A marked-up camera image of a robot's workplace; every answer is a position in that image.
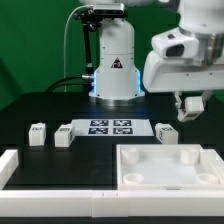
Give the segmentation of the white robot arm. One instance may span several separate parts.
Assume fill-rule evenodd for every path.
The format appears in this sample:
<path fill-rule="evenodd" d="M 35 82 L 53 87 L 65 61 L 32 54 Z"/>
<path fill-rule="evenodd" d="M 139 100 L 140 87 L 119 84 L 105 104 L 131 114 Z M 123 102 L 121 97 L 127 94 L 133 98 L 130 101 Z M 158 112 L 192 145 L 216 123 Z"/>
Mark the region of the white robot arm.
<path fill-rule="evenodd" d="M 89 27 L 100 31 L 100 65 L 91 97 L 110 104 L 140 95 L 134 29 L 126 9 L 154 1 L 180 15 L 176 28 L 152 37 L 143 70 L 149 92 L 172 92 L 178 120 L 197 118 L 215 90 L 224 89 L 224 0 L 79 0 Z"/>

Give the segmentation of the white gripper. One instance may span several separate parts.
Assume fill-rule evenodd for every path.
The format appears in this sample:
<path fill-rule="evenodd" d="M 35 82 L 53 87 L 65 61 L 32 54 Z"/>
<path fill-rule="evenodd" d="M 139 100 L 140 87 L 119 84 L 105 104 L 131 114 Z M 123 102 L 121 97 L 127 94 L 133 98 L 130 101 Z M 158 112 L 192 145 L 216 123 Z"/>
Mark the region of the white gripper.
<path fill-rule="evenodd" d="M 185 60 L 164 60 L 151 51 L 145 62 L 143 85 L 148 92 L 175 92 L 175 107 L 178 120 L 184 121 L 185 109 L 182 92 L 204 91 L 200 96 L 200 111 L 203 112 L 212 90 L 224 89 L 224 55 L 210 66 L 194 66 Z"/>

